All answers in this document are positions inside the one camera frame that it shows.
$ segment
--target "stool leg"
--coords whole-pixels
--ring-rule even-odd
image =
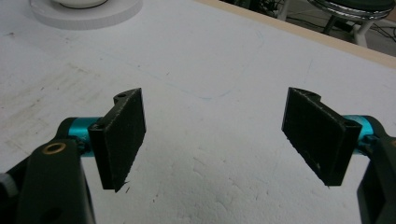
[[[337,18],[334,16],[331,16],[329,21],[326,24],[326,27],[323,30],[323,34],[324,35],[328,35],[330,33],[330,30],[332,29],[332,27],[334,26],[335,22],[337,21]]]
[[[280,9],[279,14],[277,14],[277,19],[280,21],[285,21],[288,16],[288,10],[291,0],[285,0],[283,7]]]
[[[357,45],[367,48],[367,41],[365,35],[370,27],[373,25],[373,23],[373,21],[365,21],[360,28],[354,27],[353,36]]]

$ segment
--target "white round base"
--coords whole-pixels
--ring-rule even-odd
[[[112,26],[132,18],[143,0],[107,0],[98,7],[74,9],[51,0],[30,0],[38,21],[65,30],[92,30]]]

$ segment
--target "white table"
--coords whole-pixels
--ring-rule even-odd
[[[94,159],[82,160],[98,223],[360,223],[368,160],[354,156],[342,187],[323,186],[281,132],[287,90],[396,135],[395,66],[220,2],[145,0],[119,25],[65,31],[24,0],[0,1],[0,171],[63,119],[103,116],[141,87],[148,131],[130,182],[102,190]]]

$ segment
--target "chair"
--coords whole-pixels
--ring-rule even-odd
[[[348,21],[361,21],[361,26],[354,26],[354,40],[357,45],[367,47],[365,34],[374,21],[379,21],[388,16],[395,7],[394,0],[308,0],[313,6],[330,13],[323,34],[328,35],[335,22],[340,19]],[[285,5],[277,18],[284,21],[290,0],[285,0]]]

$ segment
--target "gray floor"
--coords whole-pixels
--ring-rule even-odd
[[[320,9],[317,9],[306,1],[293,0],[290,1],[288,17],[309,21],[320,26],[325,26],[327,20],[330,18],[330,15],[321,11]],[[287,19],[287,22],[303,26],[307,29],[318,32],[321,32],[323,30],[322,28],[318,28],[302,21]],[[378,26],[396,26],[396,23],[391,21],[377,21],[375,24],[377,24]],[[392,29],[386,29],[386,31],[393,35]],[[341,31],[337,28],[334,28],[331,31],[330,36],[343,39],[348,42],[353,42],[353,36],[351,34]],[[386,38],[382,36],[379,32],[370,29],[366,34],[366,40],[367,47],[369,49],[380,51],[396,57],[396,42],[394,42],[391,38]]]

